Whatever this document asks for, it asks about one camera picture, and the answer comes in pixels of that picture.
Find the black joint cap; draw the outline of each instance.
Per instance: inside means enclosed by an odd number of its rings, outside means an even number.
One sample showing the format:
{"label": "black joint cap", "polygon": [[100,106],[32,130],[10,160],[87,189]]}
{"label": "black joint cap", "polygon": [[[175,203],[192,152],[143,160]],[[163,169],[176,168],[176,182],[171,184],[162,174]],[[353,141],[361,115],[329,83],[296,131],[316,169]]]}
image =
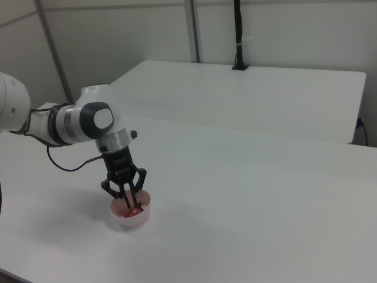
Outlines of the black joint cap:
{"label": "black joint cap", "polygon": [[133,140],[137,138],[137,132],[135,130],[131,131],[131,137]]}

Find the red object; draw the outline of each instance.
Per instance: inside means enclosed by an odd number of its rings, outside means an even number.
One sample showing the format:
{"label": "red object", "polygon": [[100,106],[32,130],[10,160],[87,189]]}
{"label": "red object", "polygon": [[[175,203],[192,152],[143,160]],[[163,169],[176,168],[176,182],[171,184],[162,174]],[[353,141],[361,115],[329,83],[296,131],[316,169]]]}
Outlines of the red object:
{"label": "red object", "polygon": [[132,216],[135,216],[135,215],[138,215],[139,213],[141,212],[141,209],[140,208],[130,208],[123,217],[127,218],[127,217],[132,217]]}

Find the silver band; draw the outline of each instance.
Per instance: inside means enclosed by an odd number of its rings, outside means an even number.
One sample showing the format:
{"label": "silver band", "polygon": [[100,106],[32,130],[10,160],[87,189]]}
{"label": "silver band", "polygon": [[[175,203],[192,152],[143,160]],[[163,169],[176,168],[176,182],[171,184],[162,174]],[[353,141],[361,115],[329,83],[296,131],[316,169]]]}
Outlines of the silver band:
{"label": "silver band", "polygon": [[95,143],[99,152],[114,153],[128,146],[130,140],[128,139],[127,131],[123,129],[116,133],[100,137],[98,140],[95,140]]}
{"label": "silver band", "polygon": [[65,127],[65,131],[67,132],[67,135],[69,135],[69,137],[71,139],[73,139],[73,141],[76,142],[78,139],[77,139],[75,132],[73,131],[72,123],[71,123],[72,110],[73,110],[73,108],[75,108],[75,106],[76,106],[76,104],[72,104],[65,110],[64,127]]}

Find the gray ring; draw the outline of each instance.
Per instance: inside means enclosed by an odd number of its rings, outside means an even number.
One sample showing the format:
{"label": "gray ring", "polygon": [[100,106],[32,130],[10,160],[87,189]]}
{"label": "gray ring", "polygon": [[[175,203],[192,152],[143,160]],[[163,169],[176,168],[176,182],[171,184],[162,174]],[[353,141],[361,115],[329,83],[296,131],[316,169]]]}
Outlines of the gray ring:
{"label": "gray ring", "polygon": [[73,131],[72,123],[71,123],[72,110],[73,110],[73,108],[75,108],[75,106],[76,106],[76,104],[72,104],[72,105],[70,105],[65,110],[65,113],[64,113],[64,127],[65,127],[65,131],[67,132],[67,135],[69,135],[69,137],[74,142],[78,142],[78,138],[77,138],[75,132]]}

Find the white table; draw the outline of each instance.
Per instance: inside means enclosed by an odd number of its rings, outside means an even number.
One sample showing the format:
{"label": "white table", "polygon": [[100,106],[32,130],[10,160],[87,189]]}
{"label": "white table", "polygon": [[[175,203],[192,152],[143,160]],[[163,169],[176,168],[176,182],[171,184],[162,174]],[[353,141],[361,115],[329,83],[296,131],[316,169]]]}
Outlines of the white table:
{"label": "white table", "polygon": [[[124,116],[150,218],[121,229],[102,161],[66,173],[0,134],[0,269],[50,282],[375,282],[374,148]],[[95,144],[53,149],[63,166]]]}
{"label": "white table", "polygon": [[111,84],[128,114],[350,143],[366,75],[145,61]]}

